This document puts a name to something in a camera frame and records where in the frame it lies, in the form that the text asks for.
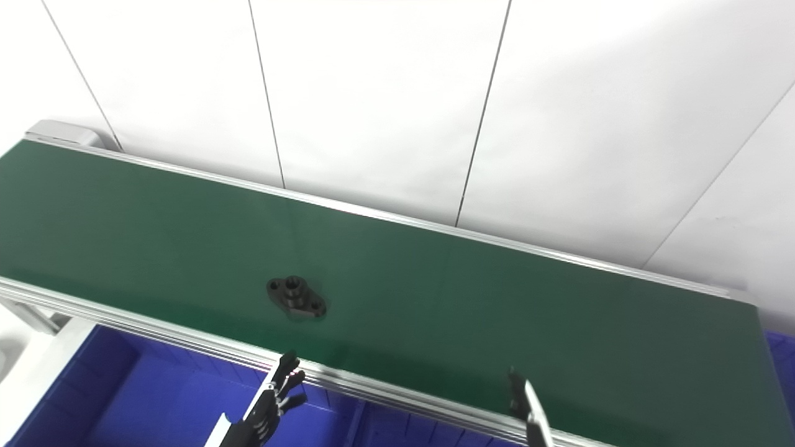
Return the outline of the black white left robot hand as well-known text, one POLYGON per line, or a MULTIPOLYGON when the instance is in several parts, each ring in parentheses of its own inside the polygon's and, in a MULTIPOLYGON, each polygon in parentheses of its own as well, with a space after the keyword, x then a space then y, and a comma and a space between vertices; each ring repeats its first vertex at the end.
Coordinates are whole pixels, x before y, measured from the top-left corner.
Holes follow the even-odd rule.
POLYGON ((307 402, 305 393, 290 394, 303 384, 306 373, 291 350, 282 354, 258 389, 244 416, 231 422, 221 414, 205 446, 263 446, 275 435, 282 417, 307 402))

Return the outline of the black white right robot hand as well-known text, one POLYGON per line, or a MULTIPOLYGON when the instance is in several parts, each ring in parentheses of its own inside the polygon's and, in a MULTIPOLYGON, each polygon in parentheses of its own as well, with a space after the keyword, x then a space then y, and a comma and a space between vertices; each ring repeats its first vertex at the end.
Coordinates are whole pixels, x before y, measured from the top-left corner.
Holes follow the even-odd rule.
POLYGON ((514 367, 508 371, 509 413, 525 423, 525 443, 527 446, 553 446, 553 436, 547 415, 540 404, 533 386, 514 367))

